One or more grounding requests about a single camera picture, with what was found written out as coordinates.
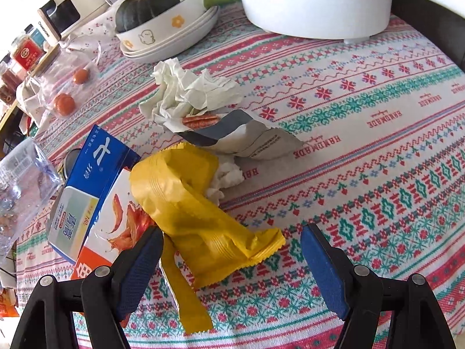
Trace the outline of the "blue white carton box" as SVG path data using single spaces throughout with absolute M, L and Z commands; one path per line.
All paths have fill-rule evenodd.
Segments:
M 101 127 L 94 125 L 51 210 L 48 243 L 75 264 L 105 198 L 122 169 L 131 169 L 140 156 Z

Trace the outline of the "white flower-print bowl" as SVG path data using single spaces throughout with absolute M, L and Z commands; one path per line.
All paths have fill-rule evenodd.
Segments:
M 210 33 L 220 7 L 205 7 L 204 0 L 180 0 L 156 18 L 123 33 L 116 33 L 126 58 L 154 62 L 173 58 Z

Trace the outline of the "patterned red green tablecloth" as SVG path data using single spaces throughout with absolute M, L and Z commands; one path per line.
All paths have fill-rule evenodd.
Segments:
M 242 161 L 244 183 L 222 203 L 285 245 L 198 292 L 210 332 L 185 334 L 156 273 L 125 330 L 133 348 L 331 348 L 342 323 L 303 258 L 308 223 L 381 277 L 424 275 L 453 335 L 464 332 L 464 72 L 448 56 L 397 17 L 349 46 L 264 32 L 232 5 L 179 59 L 235 80 L 242 107 L 303 148 Z

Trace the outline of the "clear bag with tomatoes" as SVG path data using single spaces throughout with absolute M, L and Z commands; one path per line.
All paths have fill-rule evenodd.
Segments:
M 17 87 L 17 103 L 39 131 L 53 118 L 71 117 L 92 96 L 99 78 L 102 45 L 74 35 L 51 47 Z

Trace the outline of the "silver sausage snack wrapper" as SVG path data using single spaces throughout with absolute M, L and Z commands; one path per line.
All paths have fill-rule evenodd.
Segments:
M 277 159 L 303 146 L 293 134 L 245 110 L 222 114 L 214 124 L 178 135 L 197 147 L 253 160 Z

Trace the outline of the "dark green pumpkin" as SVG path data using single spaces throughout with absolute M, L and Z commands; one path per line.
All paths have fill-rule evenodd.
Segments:
M 115 13 L 116 33 L 123 33 L 156 18 L 180 0 L 124 0 Z

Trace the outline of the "small crumpled white tissue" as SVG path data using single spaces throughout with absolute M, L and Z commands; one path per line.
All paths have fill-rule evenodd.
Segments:
M 244 175 L 235 163 L 234 156 L 218 155 L 217 157 L 218 167 L 204 196 L 219 206 L 220 201 L 225 198 L 223 190 L 241 184 L 244 181 Z

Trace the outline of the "clear plastic water bottle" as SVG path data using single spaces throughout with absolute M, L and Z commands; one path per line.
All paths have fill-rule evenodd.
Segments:
M 62 184 L 62 177 L 32 138 L 1 159 L 2 259 Z

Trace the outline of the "orange fish snack bag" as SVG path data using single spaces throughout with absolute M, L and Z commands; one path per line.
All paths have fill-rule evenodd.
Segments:
M 100 266 L 111 266 L 155 222 L 131 193 L 130 171 L 122 169 L 110 189 L 76 260 L 71 278 L 83 279 Z

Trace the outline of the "red label jar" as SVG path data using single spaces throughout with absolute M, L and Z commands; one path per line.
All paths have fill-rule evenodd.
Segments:
M 29 35 L 16 37 L 10 47 L 10 57 L 26 72 L 33 70 L 43 55 L 43 49 Z

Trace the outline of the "yellow snack wrapper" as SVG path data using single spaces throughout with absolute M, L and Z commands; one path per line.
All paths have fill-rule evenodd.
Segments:
M 162 272 L 187 334 L 213 328 L 196 289 L 255 266 L 285 244 L 280 229 L 253 232 L 206 197 L 217 155 L 178 143 L 138 162 L 129 180 L 136 202 L 162 230 Z

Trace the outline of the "cream white kitchen appliance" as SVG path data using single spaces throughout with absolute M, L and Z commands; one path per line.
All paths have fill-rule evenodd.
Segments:
M 32 0 L 32 7 L 34 26 L 53 46 L 73 30 L 104 13 L 109 4 L 106 0 Z

